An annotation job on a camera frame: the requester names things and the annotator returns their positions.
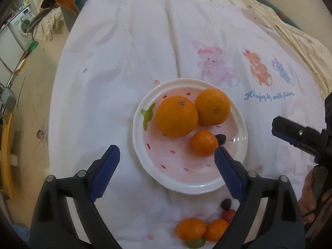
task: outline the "blue animal print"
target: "blue animal print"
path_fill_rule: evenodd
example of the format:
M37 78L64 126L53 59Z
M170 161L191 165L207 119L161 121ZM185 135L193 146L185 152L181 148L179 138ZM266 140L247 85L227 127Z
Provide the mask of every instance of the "blue animal print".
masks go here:
M288 73L283 68L283 65L278 62L278 60L276 59L276 57L274 57L274 60L271 61L271 62L272 62L273 68L276 71L279 72L280 77L282 77L288 84L294 86L294 83L293 83L292 79L289 77Z

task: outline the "tile floor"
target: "tile floor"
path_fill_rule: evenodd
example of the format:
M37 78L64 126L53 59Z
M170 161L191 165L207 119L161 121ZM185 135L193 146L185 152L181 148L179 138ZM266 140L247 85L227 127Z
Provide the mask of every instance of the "tile floor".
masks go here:
M37 131L48 127L55 73L56 64L39 44L12 86L19 100L14 108L11 153L18 156L19 165L12 166L14 197L7 200L7 206L12 221L27 227L31 225L39 191L48 174L48 146L37 139Z

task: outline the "plate rim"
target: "plate rim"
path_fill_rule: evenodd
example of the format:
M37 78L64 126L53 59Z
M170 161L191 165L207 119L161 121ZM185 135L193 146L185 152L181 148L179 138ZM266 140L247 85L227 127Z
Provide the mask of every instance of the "plate rim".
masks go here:
M184 186L184 184L182 182L179 182L177 180L174 180L172 178L170 178L168 175L162 173L162 171L160 171L156 166L151 167L145 160L142 159L142 157L145 157L144 154L141 153L141 149L139 148L139 144L137 143L136 140L136 136L139 133L139 125L137 126L137 124L141 124L138 122L138 119L141 115L140 110L143 108L142 105L144 105L145 100L152 94L154 93L155 90L160 89L161 86L168 86L170 84L180 84L182 82L185 82L186 84L188 82L196 84L196 85L200 85L200 86L206 86L206 89L208 88L212 88L212 89L219 89L221 90L219 87L208 83L206 81L200 80L200 79L191 79L191 78L177 78L177 79L171 79L169 81L166 81L164 83L160 83L159 85L157 85L156 87L154 87L152 90L150 90L140 101L137 110L135 111L134 117L133 117L133 123L132 123L132 142L133 142L133 146L136 152L136 155L142 165L142 167L144 168L144 170L153 178L155 179L158 183L160 183L163 187L172 190L172 191L176 191L179 193L183 193L183 194L203 194L203 193L208 193L208 192L212 192L215 190L218 190L219 188L221 188L222 186L225 185L225 182L223 181L222 177L220 176L220 178L214 179L211 182L205 183L205 185L203 187L199 187L197 185L186 185ZM239 155L237 155L237 158L241 158L240 162L243 163L243 161L245 160L246 154L247 154L247 149L248 149L248 130L247 130L247 126L245 124L244 118L242 116L242 113L240 112L240 110L237 108L237 106L234 104L234 102L230 99L231 101L231 113L236 117L236 120L240 121L240 124L242 123L243 125L243 130L245 133L245 137L246 140L243 142L245 145L245 149L240 149L238 150Z

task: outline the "washing machine door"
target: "washing machine door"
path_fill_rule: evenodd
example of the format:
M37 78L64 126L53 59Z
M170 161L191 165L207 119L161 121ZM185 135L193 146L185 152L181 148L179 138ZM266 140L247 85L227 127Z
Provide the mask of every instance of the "washing machine door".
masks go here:
M29 36L31 35L31 33L27 33L29 24L30 24L30 17L23 17L20 21L20 25L19 25L19 32L22 36Z

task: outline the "green grape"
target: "green grape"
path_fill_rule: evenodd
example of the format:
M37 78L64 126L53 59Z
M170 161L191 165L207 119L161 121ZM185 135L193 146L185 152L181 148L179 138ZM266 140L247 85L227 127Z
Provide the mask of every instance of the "green grape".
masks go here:
M201 248L202 246L204 246L205 242L206 242L205 239L200 238L195 241L187 241L186 246L190 249L197 249L197 248Z

